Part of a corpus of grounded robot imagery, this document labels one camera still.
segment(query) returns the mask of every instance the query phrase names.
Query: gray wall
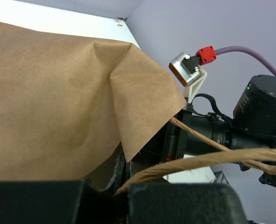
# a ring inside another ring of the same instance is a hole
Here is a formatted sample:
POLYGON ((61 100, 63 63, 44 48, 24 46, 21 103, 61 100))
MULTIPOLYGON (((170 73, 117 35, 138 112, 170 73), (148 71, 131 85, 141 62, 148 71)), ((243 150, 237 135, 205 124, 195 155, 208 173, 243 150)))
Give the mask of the gray wall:
POLYGON ((128 18, 142 0, 17 0, 107 18, 128 18))
MULTIPOLYGON (((141 49, 166 69, 180 52, 209 45, 250 47, 276 67, 276 0, 144 0, 127 24, 141 49)), ((208 77, 200 91, 213 95, 227 115, 253 75, 270 74, 243 53, 221 55, 204 69, 208 77)), ((195 105, 201 113, 211 111, 205 100, 195 105)), ((224 170, 249 219, 276 224, 276 189, 258 182, 260 171, 242 173, 233 164, 213 169, 224 170)))

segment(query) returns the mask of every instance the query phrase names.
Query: crumpled paper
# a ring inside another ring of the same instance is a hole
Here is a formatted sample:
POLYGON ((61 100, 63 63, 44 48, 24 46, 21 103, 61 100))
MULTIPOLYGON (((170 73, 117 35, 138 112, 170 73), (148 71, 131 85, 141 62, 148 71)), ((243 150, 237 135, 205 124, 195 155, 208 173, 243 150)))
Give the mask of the crumpled paper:
POLYGON ((185 102, 131 43, 0 23, 0 180, 83 178, 120 141, 130 161, 185 102))

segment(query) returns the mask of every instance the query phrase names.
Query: black connector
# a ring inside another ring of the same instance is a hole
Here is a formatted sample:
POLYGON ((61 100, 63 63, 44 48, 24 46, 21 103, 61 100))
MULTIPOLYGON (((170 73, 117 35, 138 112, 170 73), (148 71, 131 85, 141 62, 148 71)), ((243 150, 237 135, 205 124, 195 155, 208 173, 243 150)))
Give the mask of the black connector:
POLYGON ((194 55, 188 59, 184 58, 182 61, 184 66, 188 69, 188 71, 193 74, 194 72, 198 71, 199 64, 201 63, 200 55, 194 55))

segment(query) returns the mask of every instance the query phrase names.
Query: red plug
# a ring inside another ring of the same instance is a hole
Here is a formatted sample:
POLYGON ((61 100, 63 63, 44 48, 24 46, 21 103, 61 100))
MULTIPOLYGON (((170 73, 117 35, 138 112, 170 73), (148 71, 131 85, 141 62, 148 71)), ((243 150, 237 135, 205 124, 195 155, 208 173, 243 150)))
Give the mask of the red plug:
POLYGON ((199 65, 211 63, 217 58, 213 46, 200 49, 199 51, 197 51, 196 55, 199 55, 201 58, 201 62, 199 63, 199 65))

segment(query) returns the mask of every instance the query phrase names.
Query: brown paper cord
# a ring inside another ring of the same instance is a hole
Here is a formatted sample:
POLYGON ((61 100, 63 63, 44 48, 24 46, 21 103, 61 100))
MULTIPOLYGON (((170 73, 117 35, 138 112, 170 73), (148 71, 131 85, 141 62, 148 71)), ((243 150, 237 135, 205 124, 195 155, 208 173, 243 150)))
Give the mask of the brown paper cord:
POLYGON ((153 179, 161 178, 168 174, 173 174, 184 170, 191 170, 228 162, 243 161, 243 163, 249 167, 261 169, 270 174, 276 174, 276 166, 270 166, 267 164, 254 161, 276 161, 276 149, 253 148, 239 149, 233 151, 187 127, 185 124, 183 124, 176 118, 171 118, 170 121, 174 125, 183 128, 184 130, 187 130, 189 133, 195 135, 204 142, 216 148, 219 148, 223 152, 210 153, 185 159, 174 160, 145 169, 135 174, 131 179, 129 179, 120 189, 118 189, 115 195, 118 195, 126 191, 128 185, 131 183, 147 182, 153 179))

